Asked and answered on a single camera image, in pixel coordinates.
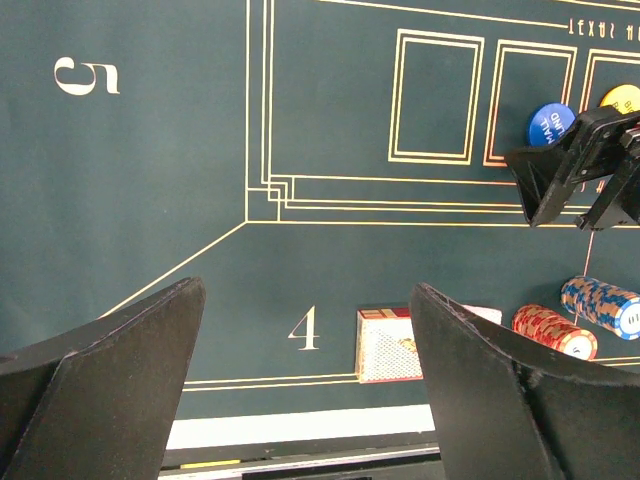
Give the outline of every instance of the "blue chip stack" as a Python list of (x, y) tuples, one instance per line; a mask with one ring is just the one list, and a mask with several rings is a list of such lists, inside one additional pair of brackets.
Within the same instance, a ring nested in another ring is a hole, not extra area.
[(640, 337), (640, 295), (595, 278), (576, 276), (562, 286), (562, 306), (624, 340)]

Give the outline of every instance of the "casino chip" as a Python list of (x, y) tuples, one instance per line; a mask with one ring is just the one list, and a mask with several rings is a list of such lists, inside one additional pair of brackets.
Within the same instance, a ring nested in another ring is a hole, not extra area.
[(581, 360), (593, 360), (598, 352), (598, 340), (593, 333), (540, 305), (520, 308), (513, 316), (512, 328), (520, 335)]
[(640, 295), (595, 278), (576, 276), (560, 291), (562, 306), (623, 340), (640, 338)]
[(529, 145), (542, 147), (554, 143), (564, 135), (575, 119), (573, 111), (562, 103), (544, 105), (536, 110), (529, 121)]
[(620, 113), (640, 110), (640, 88), (635, 85), (620, 85), (610, 90), (600, 102), (600, 106), (611, 105)]

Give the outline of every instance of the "yellow chip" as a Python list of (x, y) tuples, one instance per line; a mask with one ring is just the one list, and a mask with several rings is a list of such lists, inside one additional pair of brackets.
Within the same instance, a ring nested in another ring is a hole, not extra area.
[(640, 110), (640, 88), (635, 85), (620, 85), (610, 90), (600, 106), (611, 105), (620, 113), (631, 113)]

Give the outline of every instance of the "white strip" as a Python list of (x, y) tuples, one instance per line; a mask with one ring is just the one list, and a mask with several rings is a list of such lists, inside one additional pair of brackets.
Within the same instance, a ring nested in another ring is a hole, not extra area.
[(429, 405), (173, 422), (167, 450), (435, 431)]

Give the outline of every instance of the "chip stack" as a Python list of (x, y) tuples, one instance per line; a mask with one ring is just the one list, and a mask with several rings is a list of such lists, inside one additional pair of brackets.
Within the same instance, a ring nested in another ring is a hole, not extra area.
[(640, 337), (640, 295), (595, 278), (576, 276), (562, 286), (569, 313), (600, 325), (624, 340)]
[(562, 315), (541, 305), (525, 305), (513, 316), (513, 330), (542, 345), (582, 360), (593, 360), (598, 340)]

